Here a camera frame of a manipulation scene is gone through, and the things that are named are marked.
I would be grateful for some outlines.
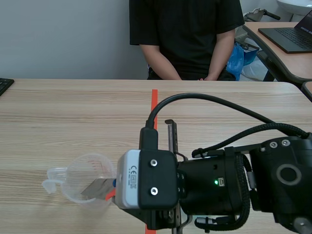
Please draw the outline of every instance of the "laptop keyboard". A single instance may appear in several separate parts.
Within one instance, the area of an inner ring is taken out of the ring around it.
[[[312,50],[312,35],[306,35],[304,32],[294,28],[276,28],[275,30],[287,37],[296,45],[300,46],[302,49]]]

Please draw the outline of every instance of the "black keyboard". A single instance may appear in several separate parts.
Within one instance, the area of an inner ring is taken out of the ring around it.
[[[12,79],[3,79],[0,78],[0,96],[7,90],[12,84],[14,80]]]
[[[305,50],[312,50],[312,35],[301,32],[295,28],[276,28],[283,36]]]

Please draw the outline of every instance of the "orange tape line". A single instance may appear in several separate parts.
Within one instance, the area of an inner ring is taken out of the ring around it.
[[[153,89],[152,90],[152,107],[151,111],[157,106],[158,104],[158,90]],[[154,128],[157,130],[157,116],[154,120]],[[156,234],[155,230],[148,230],[147,226],[145,225],[145,234]]]
[[[148,230],[147,226],[145,226],[145,234],[156,234],[155,230]]]
[[[152,90],[152,108],[151,111],[157,106],[158,104],[158,90],[153,89]],[[154,120],[154,128],[157,130],[157,116]]]
[[[112,197],[116,196],[116,189],[113,189],[110,193],[108,193],[105,197],[105,200],[108,201]]]

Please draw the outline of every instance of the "clear plastic cup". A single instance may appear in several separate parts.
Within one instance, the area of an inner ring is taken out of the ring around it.
[[[116,172],[110,160],[100,154],[87,154],[75,159],[67,168],[53,168],[47,171],[48,179],[42,186],[51,194],[60,184],[63,195],[79,205],[89,209],[105,209],[111,202],[92,198],[81,193],[99,178],[116,178]]]

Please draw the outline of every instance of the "sink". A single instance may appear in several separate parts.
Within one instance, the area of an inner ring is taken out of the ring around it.
[[[305,16],[312,10],[312,0],[277,0],[285,11],[295,15]]]

